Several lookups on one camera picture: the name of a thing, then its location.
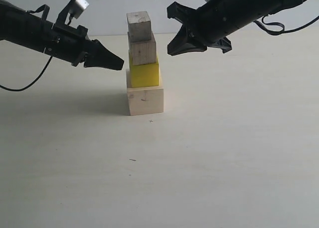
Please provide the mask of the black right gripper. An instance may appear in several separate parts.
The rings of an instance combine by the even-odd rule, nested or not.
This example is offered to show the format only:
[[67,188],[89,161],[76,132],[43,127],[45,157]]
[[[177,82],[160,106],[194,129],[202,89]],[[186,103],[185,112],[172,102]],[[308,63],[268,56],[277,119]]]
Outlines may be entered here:
[[173,2],[166,10],[167,18],[181,23],[167,45],[169,55],[205,52],[207,47],[227,53],[232,50],[227,36],[263,16],[264,0],[210,0],[196,9]]

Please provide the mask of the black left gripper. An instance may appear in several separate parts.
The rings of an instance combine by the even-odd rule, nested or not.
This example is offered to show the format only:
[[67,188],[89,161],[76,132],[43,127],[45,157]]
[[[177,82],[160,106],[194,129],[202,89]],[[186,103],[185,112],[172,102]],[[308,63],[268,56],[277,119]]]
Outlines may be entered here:
[[55,24],[46,34],[44,53],[77,66],[122,70],[124,60],[110,52],[99,40],[91,40],[84,26]]

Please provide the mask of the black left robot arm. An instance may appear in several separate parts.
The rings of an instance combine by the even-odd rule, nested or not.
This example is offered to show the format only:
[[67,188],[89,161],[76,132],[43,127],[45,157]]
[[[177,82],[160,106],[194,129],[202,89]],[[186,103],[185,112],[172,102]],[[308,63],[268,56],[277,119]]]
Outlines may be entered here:
[[86,0],[70,0],[59,13],[56,22],[47,20],[50,7],[46,4],[37,10],[23,10],[0,1],[0,38],[23,47],[45,53],[77,66],[121,70],[124,61],[110,52],[99,40],[88,37],[84,26],[71,27],[88,7]]

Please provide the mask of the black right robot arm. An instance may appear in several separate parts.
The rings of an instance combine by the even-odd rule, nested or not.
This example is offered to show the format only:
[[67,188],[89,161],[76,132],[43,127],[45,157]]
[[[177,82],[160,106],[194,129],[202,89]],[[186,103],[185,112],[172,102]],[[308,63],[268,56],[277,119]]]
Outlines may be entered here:
[[228,35],[250,23],[255,23],[269,35],[287,33],[285,28],[271,31],[264,18],[286,9],[297,7],[307,0],[206,0],[196,9],[173,2],[167,7],[167,17],[182,26],[167,45],[171,56],[188,52],[205,52],[209,47],[223,53],[232,50]]

